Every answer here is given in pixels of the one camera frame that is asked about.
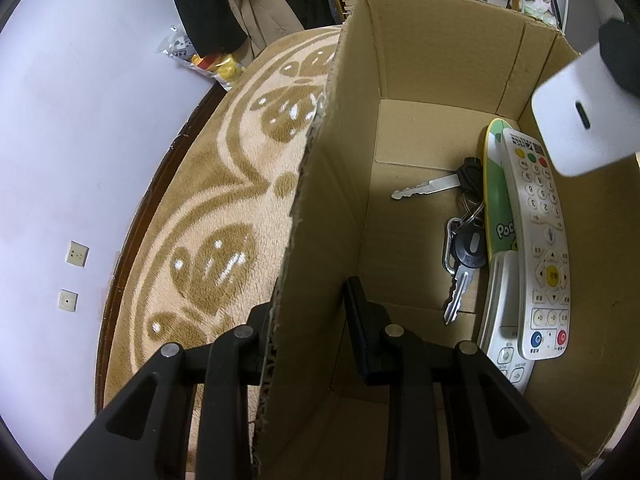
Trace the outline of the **beige hanging trench coat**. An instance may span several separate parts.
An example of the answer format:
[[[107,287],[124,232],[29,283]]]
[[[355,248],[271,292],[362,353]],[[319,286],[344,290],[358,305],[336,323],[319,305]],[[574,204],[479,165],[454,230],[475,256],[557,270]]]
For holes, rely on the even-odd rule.
[[[249,66],[270,44],[304,28],[286,0],[227,0],[246,39],[233,55]]]

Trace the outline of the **white power adapter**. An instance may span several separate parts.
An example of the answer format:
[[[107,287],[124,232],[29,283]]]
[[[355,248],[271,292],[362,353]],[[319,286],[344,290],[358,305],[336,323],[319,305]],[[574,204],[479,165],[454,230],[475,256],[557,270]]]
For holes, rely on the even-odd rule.
[[[532,110],[553,166],[578,177],[639,151],[639,99],[594,46],[534,91]]]

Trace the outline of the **white air conditioner remote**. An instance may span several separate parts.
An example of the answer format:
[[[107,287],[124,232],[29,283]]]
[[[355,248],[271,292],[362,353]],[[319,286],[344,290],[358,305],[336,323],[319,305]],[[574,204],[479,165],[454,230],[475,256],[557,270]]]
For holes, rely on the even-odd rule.
[[[477,343],[499,372],[525,393],[534,362],[518,352],[520,274],[515,250],[497,252],[489,265],[489,281]]]

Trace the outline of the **white wall socket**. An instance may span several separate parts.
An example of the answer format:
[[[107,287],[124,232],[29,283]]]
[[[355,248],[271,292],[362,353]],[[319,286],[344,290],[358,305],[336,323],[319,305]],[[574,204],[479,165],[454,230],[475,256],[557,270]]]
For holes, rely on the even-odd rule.
[[[83,244],[79,244],[74,240],[70,241],[65,261],[72,266],[80,266],[83,268],[86,265],[89,248]]]
[[[58,294],[58,307],[66,312],[75,312],[77,308],[78,293],[61,289]]]

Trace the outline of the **upper white wall socket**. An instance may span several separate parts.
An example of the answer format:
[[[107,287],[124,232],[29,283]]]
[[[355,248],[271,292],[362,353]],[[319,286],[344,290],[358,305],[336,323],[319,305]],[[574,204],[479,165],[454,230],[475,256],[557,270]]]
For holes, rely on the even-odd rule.
[[[65,261],[72,266],[80,266],[83,268],[86,265],[89,248],[83,244],[79,244],[74,240],[70,241]]]

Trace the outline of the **clear plastic snack bag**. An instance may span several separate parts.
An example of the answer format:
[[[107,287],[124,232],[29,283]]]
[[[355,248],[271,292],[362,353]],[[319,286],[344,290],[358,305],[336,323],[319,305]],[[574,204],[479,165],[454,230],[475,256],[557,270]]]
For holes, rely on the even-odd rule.
[[[226,91],[229,91],[245,72],[245,68],[233,54],[199,55],[181,25],[171,26],[170,34],[160,42],[156,52],[172,58],[183,68],[213,79]]]

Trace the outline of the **black hanging coat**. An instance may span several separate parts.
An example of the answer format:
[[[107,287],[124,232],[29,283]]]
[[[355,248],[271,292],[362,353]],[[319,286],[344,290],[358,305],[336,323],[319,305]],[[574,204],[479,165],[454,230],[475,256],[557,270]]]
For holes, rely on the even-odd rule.
[[[238,50],[247,40],[228,0],[174,0],[183,28],[196,53],[204,58]]]

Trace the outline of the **green white snack box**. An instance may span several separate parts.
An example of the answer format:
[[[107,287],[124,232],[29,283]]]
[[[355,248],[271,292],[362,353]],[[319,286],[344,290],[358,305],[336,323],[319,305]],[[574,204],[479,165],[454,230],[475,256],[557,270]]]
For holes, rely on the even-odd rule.
[[[493,119],[486,129],[483,151],[484,223],[488,259],[498,252],[516,249],[513,214],[501,163],[502,133],[511,125],[502,118]]]

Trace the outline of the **brown cardboard box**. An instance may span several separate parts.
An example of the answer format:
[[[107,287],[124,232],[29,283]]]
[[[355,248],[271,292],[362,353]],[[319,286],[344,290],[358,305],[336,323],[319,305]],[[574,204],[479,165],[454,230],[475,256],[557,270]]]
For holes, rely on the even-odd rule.
[[[476,155],[489,123],[536,136],[534,90],[576,53],[561,34],[476,0],[358,0],[309,135],[270,334],[254,440],[263,479],[382,477],[388,391],[359,379],[341,284],[433,344],[470,338],[475,285],[442,322],[455,192],[396,202],[393,190]],[[566,352],[535,366],[526,399],[582,469],[639,402],[639,166],[634,157],[557,176],[570,256]]]

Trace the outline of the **beige floral patterned rug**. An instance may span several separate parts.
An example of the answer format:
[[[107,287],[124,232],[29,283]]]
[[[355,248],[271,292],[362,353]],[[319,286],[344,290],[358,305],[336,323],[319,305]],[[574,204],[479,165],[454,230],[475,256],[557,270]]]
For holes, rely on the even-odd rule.
[[[210,344],[270,299],[307,132],[339,36],[337,27],[322,27],[270,44],[189,148],[125,285],[107,399],[163,344]]]

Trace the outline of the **lower white wall socket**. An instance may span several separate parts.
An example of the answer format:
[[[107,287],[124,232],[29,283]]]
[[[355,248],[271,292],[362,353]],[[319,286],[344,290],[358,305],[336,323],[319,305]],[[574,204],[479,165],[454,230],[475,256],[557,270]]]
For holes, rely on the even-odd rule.
[[[66,312],[75,312],[77,308],[78,293],[61,289],[58,294],[58,307]]]

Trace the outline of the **white remote with coloured buttons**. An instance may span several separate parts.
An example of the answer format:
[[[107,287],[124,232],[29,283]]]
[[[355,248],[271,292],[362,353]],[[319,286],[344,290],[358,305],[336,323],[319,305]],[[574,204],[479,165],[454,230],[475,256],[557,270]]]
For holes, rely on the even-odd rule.
[[[531,361],[562,356],[570,336],[570,257],[563,211],[544,146],[506,128],[501,157],[518,243],[518,350]]]

